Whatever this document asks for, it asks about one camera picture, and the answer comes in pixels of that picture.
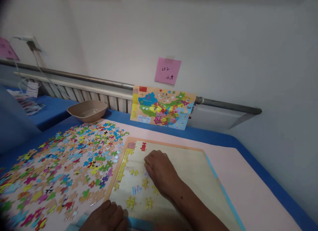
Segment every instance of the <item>white cable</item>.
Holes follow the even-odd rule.
[[[13,39],[22,40],[21,37],[19,37],[19,36],[11,37],[10,40],[9,40],[9,45],[10,45],[10,46],[11,46],[11,41],[12,41]],[[22,79],[22,76],[20,75],[20,71],[19,71],[19,67],[18,67],[17,61],[15,60],[15,58],[13,58],[13,61],[14,61],[14,64],[16,65],[17,72],[18,72],[18,74],[19,74],[20,82],[18,83],[18,87],[19,87],[21,93],[23,93],[23,91],[22,91],[22,89],[21,89],[21,84],[23,84],[24,86],[26,86],[26,87],[28,87],[28,88],[30,88],[30,89],[32,89],[32,90],[39,89],[39,88],[41,87],[41,85],[39,85],[38,88],[31,88],[31,87],[29,87],[28,85],[26,85],[26,84],[23,83],[23,82],[24,82],[25,80],[27,80],[27,79],[21,80],[21,79]]]
[[[52,80],[41,70],[41,68],[40,68],[40,66],[39,66],[39,62],[37,61],[37,58],[36,58],[36,55],[35,55],[34,51],[32,51],[32,54],[33,54],[33,56],[34,56],[34,58],[35,58],[36,66],[38,67],[39,71],[50,81],[50,83],[51,83],[54,87],[56,87],[56,88],[57,88],[59,91],[61,91],[65,96],[67,96],[70,100],[72,100],[72,99],[70,98],[70,96],[68,96],[63,90],[61,90],[59,87],[57,87],[57,86],[52,82]]]

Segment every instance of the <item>plastic bag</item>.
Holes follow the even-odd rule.
[[[19,102],[28,116],[37,113],[45,107],[44,104],[36,103],[32,97],[29,97],[24,93],[11,93],[10,91],[8,92]]]

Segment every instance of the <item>beige plastic bowl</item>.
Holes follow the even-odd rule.
[[[100,119],[107,109],[107,104],[97,100],[87,100],[67,109],[69,114],[77,117],[85,123],[96,122]]]

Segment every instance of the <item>pink sticky note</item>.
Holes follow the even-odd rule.
[[[180,66],[181,60],[165,59],[159,57],[155,81],[175,85]]]
[[[0,57],[7,58],[7,59],[15,59],[19,60],[16,53],[10,46],[9,42],[5,39],[0,37]]]

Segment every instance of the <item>map puzzle picture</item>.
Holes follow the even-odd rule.
[[[184,130],[196,95],[135,85],[132,99],[130,120]]]

